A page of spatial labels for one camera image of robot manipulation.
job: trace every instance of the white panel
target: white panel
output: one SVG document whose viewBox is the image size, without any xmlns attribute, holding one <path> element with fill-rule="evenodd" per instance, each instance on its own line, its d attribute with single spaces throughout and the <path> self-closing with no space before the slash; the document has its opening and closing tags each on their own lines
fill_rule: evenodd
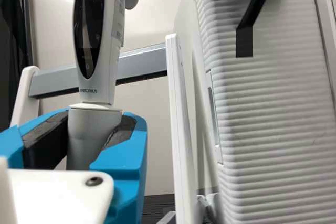
<svg viewBox="0 0 336 224">
<path fill-rule="evenodd" d="M 176 222 L 197 224 L 201 219 L 197 216 L 196 177 L 180 48 L 176 34 L 166 37 Z"/>
<path fill-rule="evenodd" d="M 250 0 L 196 0 L 211 70 L 226 223 L 336 223 L 336 120 L 314 0 L 267 0 L 237 59 Z"/>
</svg>

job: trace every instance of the screw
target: screw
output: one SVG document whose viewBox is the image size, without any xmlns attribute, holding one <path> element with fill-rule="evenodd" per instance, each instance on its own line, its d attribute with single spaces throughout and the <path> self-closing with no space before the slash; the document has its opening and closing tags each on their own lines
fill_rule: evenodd
<svg viewBox="0 0 336 224">
<path fill-rule="evenodd" d="M 87 186 L 98 186 L 101 183 L 103 183 L 103 179 L 101 177 L 92 177 L 92 178 L 89 178 L 85 182 L 85 185 L 87 185 Z"/>
</svg>

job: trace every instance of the white wall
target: white wall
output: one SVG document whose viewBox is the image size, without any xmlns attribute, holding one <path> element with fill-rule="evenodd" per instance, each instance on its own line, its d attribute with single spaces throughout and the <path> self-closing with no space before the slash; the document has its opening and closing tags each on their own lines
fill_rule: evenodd
<svg viewBox="0 0 336 224">
<path fill-rule="evenodd" d="M 164 42 L 173 31 L 180 0 L 140 0 L 126 12 L 122 51 Z M 74 64 L 72 42 L 73 0 L 30 0 L 33 48 L 41 69 Z M 42 113 L 79 102 L 79 95 L 45 99 Z M 146 195 L 169 194 L 173 188 L 171 135 L 167 78 L 117 86 L 115 106 L 144 117 L 148 124 Z"/>
</svg>

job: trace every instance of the white frame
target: white frame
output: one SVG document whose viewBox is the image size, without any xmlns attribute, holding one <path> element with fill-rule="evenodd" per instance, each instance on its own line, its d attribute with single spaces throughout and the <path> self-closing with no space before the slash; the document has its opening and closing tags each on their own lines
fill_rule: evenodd
<svg viewBox="0 0 336 224">
<path fill-rule="evenodd" d="M 336 16 L 332 0 L 316 0 L 333 102 L 336 108 Z"/>
</svg>

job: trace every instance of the white ribbed enclosure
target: white ribbed enclosure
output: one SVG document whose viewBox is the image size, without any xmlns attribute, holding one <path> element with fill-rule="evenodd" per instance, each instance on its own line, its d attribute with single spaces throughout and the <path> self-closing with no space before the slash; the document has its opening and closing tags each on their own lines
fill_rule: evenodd
<svg viewBox="0 0 336 224">
<path fill-rule="evenodd" d="M 235 57 L 250 0 L 196 0 L 212 72 L 227 224 L 336 223 L 336 120 L 314 0 L 267 0 L 254 57 Z"/>
</svg>

